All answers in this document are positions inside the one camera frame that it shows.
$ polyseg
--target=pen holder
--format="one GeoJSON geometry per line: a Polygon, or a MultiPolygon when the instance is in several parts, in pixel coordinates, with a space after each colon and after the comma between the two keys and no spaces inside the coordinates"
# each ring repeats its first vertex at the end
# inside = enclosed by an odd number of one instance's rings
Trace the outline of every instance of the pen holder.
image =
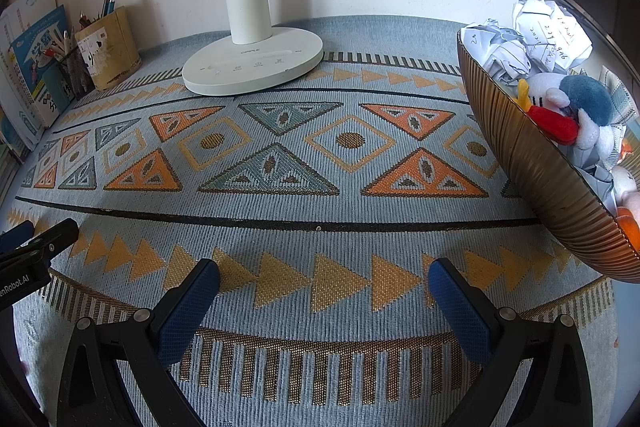
{"type": "Polygon", "coordinates": [[[77,46],[60,60],[58,68],[76,99],[80,100],[88,92],[95,89],[94,81],[87,70],[84,59],[77,46]]]}
{"type": "Polygon", "coordinates": [[[76,33],[97,90],[117,86],[142,65],[123,6],[76,33]]]}

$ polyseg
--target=screw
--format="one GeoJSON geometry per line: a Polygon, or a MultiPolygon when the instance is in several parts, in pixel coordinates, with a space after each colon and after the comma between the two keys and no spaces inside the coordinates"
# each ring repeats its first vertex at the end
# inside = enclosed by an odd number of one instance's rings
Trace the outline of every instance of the screw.
{"type": "Polygon", "coordinates": [[[144,322],[151,316],[151,312],[146,308],[140,308],[133,314],[133,320],[136,322],[144,322]]]}
{"type": "Polygon", "coordinates": [[[574,320],[570,315],[560,315],[560,322],[562,322],[563,326],[570,328],[574,325],[574,320]]]}
{"type": "Polygon", "coordinates": [[[91,319],[88,317],[82,317],[76,324],[79,330],[85,330],[89,325],[91,325],[91,319]]]}
{"type": "Polygon", "coordinates": [[[516,312],[511,308],[500,308],[500,317],[504,318],[504,320],[512,321],[516,316],[516,312]]]}

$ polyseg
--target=orange plush toy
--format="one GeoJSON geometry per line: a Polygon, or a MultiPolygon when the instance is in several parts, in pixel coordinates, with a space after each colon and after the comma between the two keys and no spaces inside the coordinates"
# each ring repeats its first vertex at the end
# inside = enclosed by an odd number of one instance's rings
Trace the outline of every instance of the orange plush toy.
{"type": "Polygon", "coordinates": [[[634,250],[640,251],[640,228],[638,227],[638,223],[631,216],[631,212],[627,210],[624,206],[618,207],[618,217],[616,218],[619,227],[625,233],[628,238],[631,246],[634,247],[634,250]],[[620,210],[625,209],[629,215],[621,214],[620,210]]]}

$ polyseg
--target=mesh pen holder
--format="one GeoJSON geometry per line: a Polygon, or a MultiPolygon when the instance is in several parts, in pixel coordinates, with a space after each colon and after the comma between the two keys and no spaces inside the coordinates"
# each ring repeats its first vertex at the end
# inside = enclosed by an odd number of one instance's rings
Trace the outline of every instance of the mesh pen holder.
{"type": "Polygon", "coordinates": [[[79,47],[76,46],[65,58],[60,60],[58,68],[76,99],[79,100],[95,89],[94,81],[92,81],[91,75],[82,59],[79,47]]]}

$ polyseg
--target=wooden pen holder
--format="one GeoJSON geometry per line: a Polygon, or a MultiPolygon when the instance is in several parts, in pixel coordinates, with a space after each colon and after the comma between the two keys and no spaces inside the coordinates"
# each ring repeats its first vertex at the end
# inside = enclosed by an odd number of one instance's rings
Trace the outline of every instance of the wooden pen holder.
{"type": "Polygon", "coordinates": [[[80,30],[76,40],[97,90],[117,86],[142,65],[123,6],[80,30]]]}

